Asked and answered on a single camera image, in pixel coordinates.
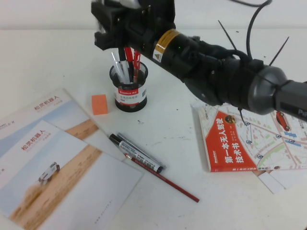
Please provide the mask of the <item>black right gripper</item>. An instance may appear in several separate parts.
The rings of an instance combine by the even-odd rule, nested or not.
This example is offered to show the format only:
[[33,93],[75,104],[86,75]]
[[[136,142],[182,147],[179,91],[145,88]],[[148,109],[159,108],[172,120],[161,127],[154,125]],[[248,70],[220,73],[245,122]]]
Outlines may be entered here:
[[111,28],[118,16],[115,33],[95,32],[94,44],[101,50],[130,46],[140,52],[151,52],[154,43],[167,30],[175,29],[173,0],[93,0],[91,13],[98,28]]

